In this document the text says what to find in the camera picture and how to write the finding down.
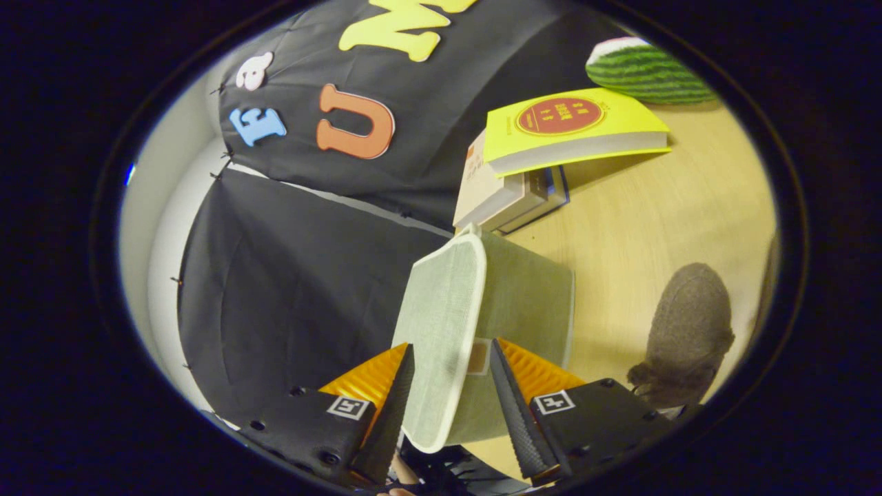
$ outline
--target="black cloth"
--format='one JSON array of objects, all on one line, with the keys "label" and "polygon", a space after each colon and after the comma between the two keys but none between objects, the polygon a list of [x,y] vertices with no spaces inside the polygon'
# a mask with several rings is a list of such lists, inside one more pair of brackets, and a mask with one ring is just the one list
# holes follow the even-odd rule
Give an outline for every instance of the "black cloth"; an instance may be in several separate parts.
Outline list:
[{"label": "black cloth", "polygon": [[425,484],[418,495],[466,496],[469,494],[465,483],[453,474],[453,468],[471,457],[461,446],[446,446],[435,453],[423,453],[416,449],[405,436],[401,443],[401,460],[407,464]]},{"label": "black cloth", "polygon": [[[235,161],[274,179],[363,199],[452,230],[466,150],[484,128],[487,112],[543,94],[596,87],[585,73],[592,48],[627,35],[572,2],[481,0],[459,13],[425,8],[443,13],[451,24],[430,29],[441,41],[420,63],[397,49],[338,48],[348,26],[386,13],[363,0],[324,2],[237,50],[220,94],[220,125]],[[263,86],[236,87],[242,63],[267,51],[274,55]],[[364,160],[318,148],[316,128],[324,118],[357,134],[370,131],[364,116],[322,112],[319,94],[328,83],[389,108],[396,129],[385,154]],[[278,112],[287,134],[249,147],[229,115],[267,108]]]},{"label": "black cloth", "polygon": [[447,238],[232,169],[184,254],[187,363],[221,417],[321,387],[388,349],[410,268]]}]

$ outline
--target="wooden table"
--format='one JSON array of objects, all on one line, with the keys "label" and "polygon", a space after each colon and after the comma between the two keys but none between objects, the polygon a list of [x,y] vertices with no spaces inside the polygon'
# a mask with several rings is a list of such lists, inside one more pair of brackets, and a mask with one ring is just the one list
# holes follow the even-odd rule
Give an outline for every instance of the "wooden table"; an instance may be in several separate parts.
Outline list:
[{"label": "wooden table", "polygon": [[[731,374],[753,329],[775,229],[761,160],[722,105],[650,106],[671,130],[668,154],[564,168],[571,201],[508,236],[576,274],[568,370],[585,381],[625,374],[643,360],[671,275],[704,262],[725,282],[736,339],[705,402]],[[522,479],[507,436],[463,445]]]}]

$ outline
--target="stack of books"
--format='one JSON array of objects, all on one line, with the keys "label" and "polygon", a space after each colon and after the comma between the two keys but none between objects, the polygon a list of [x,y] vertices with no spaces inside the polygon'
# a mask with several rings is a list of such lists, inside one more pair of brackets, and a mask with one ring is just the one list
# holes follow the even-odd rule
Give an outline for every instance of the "stack of books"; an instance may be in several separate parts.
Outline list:
[{"label": "stack of books", "polygon": [[510,233],[569,201],[564,164],[668,152],[668,131],[642,103],[606,88],[492,110],[467,150],[453,225]]}]

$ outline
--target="yellow letter m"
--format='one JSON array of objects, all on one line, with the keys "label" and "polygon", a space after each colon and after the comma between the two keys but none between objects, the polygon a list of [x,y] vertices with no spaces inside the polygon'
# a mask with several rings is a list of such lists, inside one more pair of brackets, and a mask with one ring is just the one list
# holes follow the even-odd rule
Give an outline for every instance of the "yellow letter m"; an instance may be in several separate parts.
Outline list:
[{"label": "yellow letter m", "polygon": [[447,13],[462,12],[477,0],[370,0],[370,4],[388,12],[360,20],[346,28],[340,37],[340,49],[355,45],[373,45],[407,53],[410,60],[422,62],[429,58],[441,41],[438,33],[427,31],[408,34],[401,31],[429,29],[450,24],[450,20],[426,7],[435,5]]}]

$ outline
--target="stuffed toy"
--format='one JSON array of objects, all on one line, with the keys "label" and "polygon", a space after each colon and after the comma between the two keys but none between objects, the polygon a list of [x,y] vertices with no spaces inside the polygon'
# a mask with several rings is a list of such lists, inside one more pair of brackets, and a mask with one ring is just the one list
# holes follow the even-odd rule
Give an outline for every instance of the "stuffed toy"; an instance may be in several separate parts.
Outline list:
[{"label": "stuffed toy", "polygon": [[716,95],[674,57],[635,37],[594,46],[585,64],[592,81],[645,103],[692,104]]},{"label": "stuffed toy", "polygon": [[634,393],[656,409],[700,402],[735,340],[731,319],[729,293],[711,267],[677,270],[655,309],[646,359],[628,371]]}]

